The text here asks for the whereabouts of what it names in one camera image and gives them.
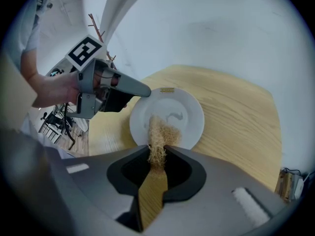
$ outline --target wooden floor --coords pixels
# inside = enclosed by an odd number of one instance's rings
[[[82,132],[82,135],[79,136],[81,132],[82,130],[79,128],[79,126],[74,123],[70,133],[75,140],[75,144],[69,153],[75,157],[89,156],[89,131]],[[56,142],[56,145],[65,150],[68,150],[71,144],[72,140],[70,140],[70,138],[65,134],[63,134]]]

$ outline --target white plate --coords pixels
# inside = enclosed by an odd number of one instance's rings
[[[179,147],[191,149],[200,139],[205,118],[190,93],[179,88],[158,88],[135,104],[130,116],[130,132],[137,145],[148,144],[149,120],[157,115],[182,132]]]

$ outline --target person's arm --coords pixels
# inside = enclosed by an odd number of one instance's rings
[[[66,102],[76,104],[79,93],[77,72],[55,77],[40,75],[36,68],[36,49],[34,49],[22,54],[21,73],[37,93],[33,107],[43,108]]]

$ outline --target wooden table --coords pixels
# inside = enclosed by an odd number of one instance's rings
[[[281,167],[281,133],[271,94],[234,76],[199,67],[173,65],[143,80],[151,89],[177,87],[200,102],[205,127],[192,149],[229,161],[270,190]],[[139,97],[119,113],[97,113],[90,121],[90,155],[136,146],[129,117]]]

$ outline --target wood shavings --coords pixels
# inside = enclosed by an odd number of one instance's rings
[[[169,125],[158,116],[152,115],[149,124],[149,148],[148,161],[154,168],[164,169],[165,145],[178,146],[182,134],[178,128]]]

